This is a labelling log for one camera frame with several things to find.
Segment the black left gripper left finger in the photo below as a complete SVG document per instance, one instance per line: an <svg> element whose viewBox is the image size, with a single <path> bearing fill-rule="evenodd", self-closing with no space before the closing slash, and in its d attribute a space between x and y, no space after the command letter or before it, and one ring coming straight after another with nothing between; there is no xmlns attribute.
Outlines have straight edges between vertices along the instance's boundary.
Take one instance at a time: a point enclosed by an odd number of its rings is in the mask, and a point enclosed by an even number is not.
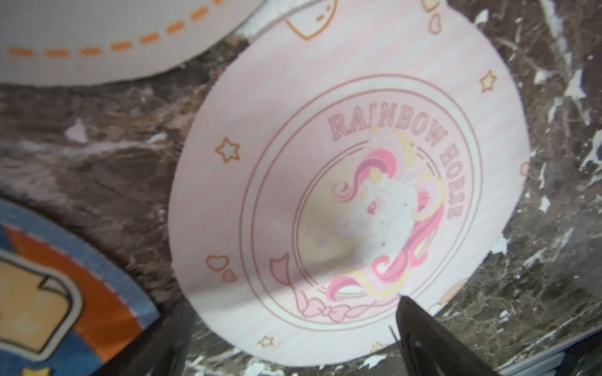
<svg viewBox="0 0 602 376"><path fill-rule="evenodd" d="M194 324L194 309L180 300L92 375L181 375Z"/></svg>

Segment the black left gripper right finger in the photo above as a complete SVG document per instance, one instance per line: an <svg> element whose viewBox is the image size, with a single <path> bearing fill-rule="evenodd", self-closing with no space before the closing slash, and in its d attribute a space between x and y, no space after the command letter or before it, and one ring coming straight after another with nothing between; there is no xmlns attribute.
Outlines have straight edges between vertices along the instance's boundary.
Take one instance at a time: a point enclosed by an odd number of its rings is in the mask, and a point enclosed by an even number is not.
<svg viewBox="0 0 602 376"><path fill-rule="evenodd" d="M408 296L400 298L396 321L408 374L498 374Z"/></svg>

